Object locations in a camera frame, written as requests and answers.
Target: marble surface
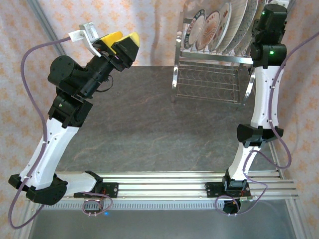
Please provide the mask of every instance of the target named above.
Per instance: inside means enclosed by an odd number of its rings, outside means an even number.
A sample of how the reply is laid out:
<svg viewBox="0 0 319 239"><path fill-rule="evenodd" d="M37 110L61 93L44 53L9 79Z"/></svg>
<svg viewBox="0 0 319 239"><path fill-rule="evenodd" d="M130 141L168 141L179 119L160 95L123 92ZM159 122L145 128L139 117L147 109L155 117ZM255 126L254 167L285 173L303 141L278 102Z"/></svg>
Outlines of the marble surface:
<svg viewBox="0 0 319 239"><path fill-rule="evenodd" d="M113 88L95 93L57 171L226 170L238 147L237 125L250 122L254 97L240 109L183 98L172 104L172 73L173 67L158 66L113 71ZM247 83L241 82L242 91ZM252 169L273 168L257 158Z"/></svg>

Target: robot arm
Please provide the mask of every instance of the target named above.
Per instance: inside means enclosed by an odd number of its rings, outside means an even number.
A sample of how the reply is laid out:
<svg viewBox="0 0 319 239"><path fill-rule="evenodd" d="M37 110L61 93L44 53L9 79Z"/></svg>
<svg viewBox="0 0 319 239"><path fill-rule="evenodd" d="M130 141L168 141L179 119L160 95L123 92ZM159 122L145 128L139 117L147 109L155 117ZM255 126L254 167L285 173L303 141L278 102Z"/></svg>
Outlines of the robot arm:
<svg viewBox="0 0 319 239"><path fill-rule="evenodd" d="M256 20L253 25L254 42L251 44L250 53L256 77L253 117L250 124L240 124L237 127L239 146L235 159L226 170L222 183L208 182L205 184L208 197L210 195L211 197L226 195L236 198L251 196L245 175L247 175L254 157L263 145L276 139L269 119L271 119L278 135L283 136L284 130L278 128L277 118L279 84L283 72L277 78L274 89L272 89L272 84L287 54L286 46L281 44L281 40L285 33L286 7L289 1L276 2L277 4L266 5L261 18ZM272 102L269 103L271 90L274 90L274 93Z"/></svg>
<svg viewBox="0 0 319 239"><path fill-rule="evenodd" d="M83 40L95 55L86 67L71 57L59 56L51 64L49 82L56 86L57 96L49 110L47 142L43 137L31 160L20 174L11 175L9 183L19 188L39 156L43 143L44 154L23 188L31 201L46 205L57 203L63 196L78 192L101 192L102 180L93 172L82 174L55 174L55 169L72 137L82 126L93 106L91 99L99 86L108 80L113 69L130 68L139 49L139 36L131 33L123 37L114 32L98 38L92 23L80 26L69 34L72 41Z"/></svg>

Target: stainless steel dish rack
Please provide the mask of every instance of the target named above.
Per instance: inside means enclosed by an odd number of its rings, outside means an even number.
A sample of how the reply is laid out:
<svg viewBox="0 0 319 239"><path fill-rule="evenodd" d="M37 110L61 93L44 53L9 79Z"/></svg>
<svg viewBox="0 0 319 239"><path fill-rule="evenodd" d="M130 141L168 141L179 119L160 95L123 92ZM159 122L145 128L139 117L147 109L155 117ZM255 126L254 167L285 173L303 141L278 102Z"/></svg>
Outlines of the stainless steel dish rack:
<svg viewBox="0 0 319 239"><path fill-rule="evenodd" d="M245 54L210 53L207 47L202 51L196 51L194 46L184 49L184 36L191 20L184 18L183 12L180 13L172 81L172 103L175 102L175 97L184 97L244 104L250 95L250 85L253 82L248 84L248 74L240 74L240 71L247 71L245 66L252 65L252 59ZM241 98L242 81L245 81L245 87L247 84L248 87Z"/></svg>

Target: plate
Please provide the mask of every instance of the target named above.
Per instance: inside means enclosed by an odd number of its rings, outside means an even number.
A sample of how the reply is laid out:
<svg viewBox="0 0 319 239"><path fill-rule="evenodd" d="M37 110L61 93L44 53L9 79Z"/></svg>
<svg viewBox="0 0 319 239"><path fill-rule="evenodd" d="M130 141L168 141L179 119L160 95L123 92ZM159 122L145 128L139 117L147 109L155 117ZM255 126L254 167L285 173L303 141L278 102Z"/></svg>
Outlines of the plate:
<svg viewBox="0 0 319 239"><path fill-rule="evenodd" d="M266 4L266 0L262 0L258 2L258 7L257 7L257 11L255 14L255 17L253 19L253 23L250 25L250 28L248 29L247 33L245 34L244 38L241 40L241 42L235 47L234 52L236 55L242 55L242 54L246 54L246 50L249 47L249 44L251 42L251 40L253 39L252 37L252 29L253 29L253 25L256 19L259 19L261 16L261 13L264 10L264 6Z"/></svg>
<svg viewBox="0 0 319 239"><path fill-rule="evenodd" d="M204 9L199 10L199 12L196 13L196 15L194 16L185 34L185 40L184 40L185 49L191 48L191 46L198 39L205 24L205 17L206 17L206 12Z"/></svg>
<svg viewBox="0 0 319 239"><path fill-rule="evenodd" d="M221 44L217 48L217 52L224 51L230 42L233 40L236 32L240 26L240 23L244 17L246 6L248 0L232 0L230 1L231 4L231 16L229 26L226 32L224 39L222 40Z"/></svg>
<svg viewBox="0 0 319 239"><path fill-rule="evenodd" d="M220 9L220 24L218 27L218 32L215 34L213 40L208 45L209 51L215 50L221 44L224 39L227 28L230 22L231 16L231 4L229 2L225 3L224 6Z"/></svg>
<svg viewBox="0 0 319 239"><path fill-rule="evenodd" d="M231 52L244 38L247 33L249 27L252 24L254 16L257 11L258 0L248 0L246 11L243 17L243 20L240 23L240 26L230 44L225 49L224 53Z"/></svg>
<svg viewBox="0 0 319 239"><path fill-rule="evenodd" d="M219 11L213 11L207 18L203 27L203 31L196 41L196 49L198 51L205 48L206 45L210 43L210 41L215 36L218 26L219 26L220 14Z"/></svg>

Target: wallpaper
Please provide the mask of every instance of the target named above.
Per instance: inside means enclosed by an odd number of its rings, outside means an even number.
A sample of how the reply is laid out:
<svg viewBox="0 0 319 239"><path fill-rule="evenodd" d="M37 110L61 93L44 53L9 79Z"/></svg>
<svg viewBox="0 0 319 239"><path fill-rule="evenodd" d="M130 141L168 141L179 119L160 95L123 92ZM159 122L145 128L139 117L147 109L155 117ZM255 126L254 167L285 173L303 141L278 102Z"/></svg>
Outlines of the wallpaper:
<svg viewBox="0 0 319 239"><path fill-rule="evenodd" d="M319 30L316 0L299 0L292 11L283 42L288 52ZM297 51L287 62L280 85L279 125L293 157L285 172L296 179L307 221L319 238L319 37ZM283 164L287 155L276 145Z"/></svg>
<svg viewBox="0 0 319 239"><path fill-rule="evenodd" d="M203 6L215 8L223 1L203 0L40 0L59 38L92 21L100 36L114 31L140 35L141 47L135 65L173 65L175 35L179 12L190 15ZM316 0L297 0L283 42L290 51L319 29L319 5ZM11 174L20 172L30 159L41 137L41 125L24 91L19 65L24 52L48 39L24 0L0 1L0 238L13 233L6 216L15 191L7 183ZM62 44L66 53L81 65L91 54L81 42ZM57 56L48 47L32 53L26 63L26 77L42 112L47 113L54 98L54 87L47 74ZM319 39L303 47L289 60L280 88L279 122L285 129L284 140L293 154L293 163L285 173L297 181L307 222L314 238L319 238ZM280 158L287 158L276 145ZM17 223L23 199L14 212Z"/></svg>
<svg viewBox="0 0 319 239"><path fill-rule="evenodd" d="M42 135L39 116L21 81L20 62L28 49L48 38L26 1L1 0L0 13L0 238L10 239L13 230L7 224L7 212L15 189L7 181L25 167ZM45 115L54 99L47 74L55 57L53 48L47 47L31 53L25 65L30 90ZM24 198L20 197L13 212L15 225Z"/></svg>

